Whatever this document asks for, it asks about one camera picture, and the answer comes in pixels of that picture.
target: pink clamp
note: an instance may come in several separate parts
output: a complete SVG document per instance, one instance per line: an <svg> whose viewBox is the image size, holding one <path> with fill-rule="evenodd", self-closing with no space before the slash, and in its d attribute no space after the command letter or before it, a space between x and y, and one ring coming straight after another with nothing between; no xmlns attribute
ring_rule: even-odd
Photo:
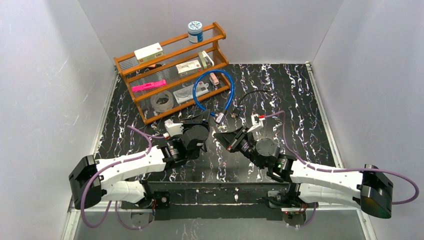
<svg viewBox="0 0 424 240"><path fill-rule="evenodd" d="M156 82L149 82L140 86L133 86L131 88L131 90L133 92L140 92L140 91L144 91L144 90L149 90L149 89L154 89L154 88L159 88L162 86L165 86L167 84L167 81L165 79L160 80L160 81L156 81Z"/></svg>

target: blue cable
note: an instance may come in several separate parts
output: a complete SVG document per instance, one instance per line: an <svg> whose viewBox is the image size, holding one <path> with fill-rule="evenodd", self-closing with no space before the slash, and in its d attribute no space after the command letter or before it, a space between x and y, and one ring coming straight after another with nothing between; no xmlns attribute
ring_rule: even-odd
<svg viewBox="0 0 424 240"><path fill-rule="evenodd" d="M221 74L224 74L227 78L228 78L228 80L229 80L229 83L231 84L231 89L230 89L230 91L231 91L231 93L229 94L229 98L228 98L228 101L226 102L226 105L225 105L225 111L224 111L224 113L227 113L227 110L228 110L228 108L230 107L230 105L231 105L231 102L233 101L233 97L234 97L234 90L235 90L235 87L234 87L234 82L233 82L233 78L228 74L228 72L226 72L226 71L223 71L223 70L219 70L219 69L216 69L216 70L209 70L209 71L206 71L205 73L203 73L201 76L199 76L198 77L198 79L197 79L197 81L196 81L196 83L194 84L194 86L193 86L193 99L194 99L194 102L196 103L196 105L200 108L200 109L202 109L203 111L206 111L206 108L204 107L204 106L202 106L201 104L200 104L200 102L198 101L198 98L197 98L197 96L196 96L196 87L198 86L198 83L206 76L206 75L209 75L209 74L211 74L211 73L221 73ZM212 116L212 117L215 117L215 113L214 112L210 112L210 115Z"/></svg>

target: wooden shelf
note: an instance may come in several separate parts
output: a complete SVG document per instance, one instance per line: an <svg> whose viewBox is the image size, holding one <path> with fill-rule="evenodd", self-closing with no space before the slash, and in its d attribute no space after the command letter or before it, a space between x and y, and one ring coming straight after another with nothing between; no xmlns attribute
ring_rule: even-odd
<svg viewBox="0 0 424 240"><path fill-rule="evenodd" d="M156 95L166 90L169 91L180 89L182 88L181 85L184 83L190 83L190 81L194 83L194 81L205 71L221 69L227 66L229 64L228 59L221 52L218 44L218 40L225 38L226 34L224 30L219 26L218 23L214 22L213 24L205 26L203 28L203 41L198 43L191 43L188 40L188 33L185 33L183 35L160 42L164 55L162 57L155 58L143 64L138 63L133 52L121 57L114 58L119 74L125 81L125 84L128 87L129 94L131 95L131 98L134 103L137 105L137 108L141 114L141 118L143 119L145 124L154 122L169 114L175 113L176 111L179 111L183 108L195 104L193 100L189 102L183 102L182 104L176 104L175 102L174 108L172 108L171 110L154 115L145 113L146 109L143 109L148 108L146 106L149 105L150 98L153 95ZM203 49L209 47L205 51L212 58L214 66L206 70L197 72L196 74L189 75L187 77L179 77L176 65L199 59L198 52L201 52L201 50L198 50L198 52L195 52L195 50L201 47L203 47ZM162 63L163 61L169 60L171 58L173 60L177 60L174 60L171 63L163 64L162 66L154 68L152 70L144 72L141 71L145 70L151 65ZM225 76L221 76L220 78L220 87L218 87L217 89L210 89L207 94L202 95L198 98L199 101L230 89L230 83L228 79ZM166 80L166 86L140 92L133 92L131 90L132 87L146 83L157 82L163 79Z"/></svg>

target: marble table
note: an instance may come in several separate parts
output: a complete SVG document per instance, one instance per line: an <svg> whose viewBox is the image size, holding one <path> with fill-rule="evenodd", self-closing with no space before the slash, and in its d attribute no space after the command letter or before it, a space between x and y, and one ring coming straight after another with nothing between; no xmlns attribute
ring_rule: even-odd
<svg viewBox="0 0 424 240"><path fill-rule="evenodd" d="M229 153L212 134L234 131L242 125L250 127L252 114L269 115L280 110L286 112L287 142L283 141L283 115L268 118L264 122L264 128L254 134L255 138L270 138L280 146L282 152L288 153L285 148L287 145L309 162L335 167L329 138L305 64L230 64L224 70L234 79L237 100L253 90L270 92L248 95L241 104L241 115L237 119L228 114L221 124L216 124L211 118L210 136L206 142L208 152L201 153L198 159L190 160L185 166L176 169L148 173L140 178L171 182L273 182L266 176L265 169L258 169L239 152ZM214 112L221 112L228 97L229 91L225 91L202 103ZM147 134L159 135L166 132L166 119L170 118L176 123L201 112L194 105L145 125L124 81L119 78L98 143L96 158L114 158L147 149L146 140L126 128L126 125L133 125Z"/></svg>

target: roll of tape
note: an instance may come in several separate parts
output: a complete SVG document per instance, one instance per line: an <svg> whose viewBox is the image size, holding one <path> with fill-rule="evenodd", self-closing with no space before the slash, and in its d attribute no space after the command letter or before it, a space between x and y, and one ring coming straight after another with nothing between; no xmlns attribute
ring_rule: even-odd
<svg viewBox="0 0 424 240"><path fill-rule="evenodd" d="M159 99L167 99L165 103L158 103ZM151 106L158 113L164 113L174 107L174 98L169 91L163 91L150 98Z"/></svg>

